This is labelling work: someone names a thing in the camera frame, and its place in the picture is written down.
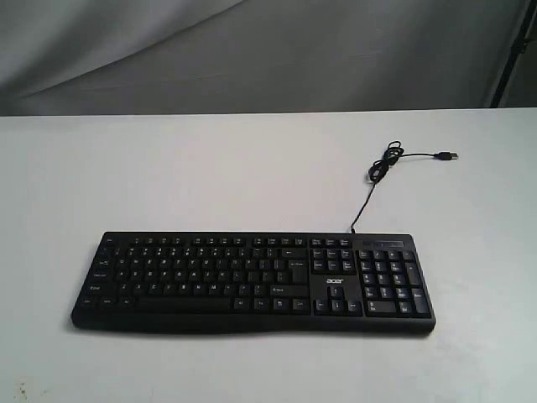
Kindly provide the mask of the black Acer keyboard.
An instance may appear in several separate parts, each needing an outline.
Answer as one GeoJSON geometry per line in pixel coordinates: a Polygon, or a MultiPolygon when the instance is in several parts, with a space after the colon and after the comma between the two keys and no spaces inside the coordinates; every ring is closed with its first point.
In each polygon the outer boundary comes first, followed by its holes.
{"type": "Polygon", "coordinates": [[[70,315],[115,332],[396,332],[436,324],[408,234],[107,232],[70,315]]]}

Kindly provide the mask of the grey backdrop cloth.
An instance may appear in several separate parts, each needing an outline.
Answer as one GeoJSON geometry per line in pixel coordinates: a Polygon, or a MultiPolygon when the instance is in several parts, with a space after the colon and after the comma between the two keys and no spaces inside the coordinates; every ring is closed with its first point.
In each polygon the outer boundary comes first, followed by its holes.
{"type": "Polygon", "coordinates": [[[526,1],[4,1],[4,116],[486,107],[526,1]]]}

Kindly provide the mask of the black tripod stand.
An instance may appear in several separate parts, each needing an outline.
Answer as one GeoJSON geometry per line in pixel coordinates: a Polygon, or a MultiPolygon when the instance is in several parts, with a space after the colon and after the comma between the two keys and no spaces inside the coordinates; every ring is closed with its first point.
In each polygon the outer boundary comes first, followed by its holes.
{"type": "Polygon", "coordinates": [[[517,34],[509,48],[508,58],[506,59],[500,77],[497,80],[497,85],[488,106],[489,108],[500,107],[500,103],[507,91],[508,84],[517,65],[518,59],[524,54],[528,45],[533,41],[533,39],[529,37],[529,32],[535,17],[536,0],[531,0],[528,2],[528,6],[524,11],[524,17],[519,24],[517,34]]]}

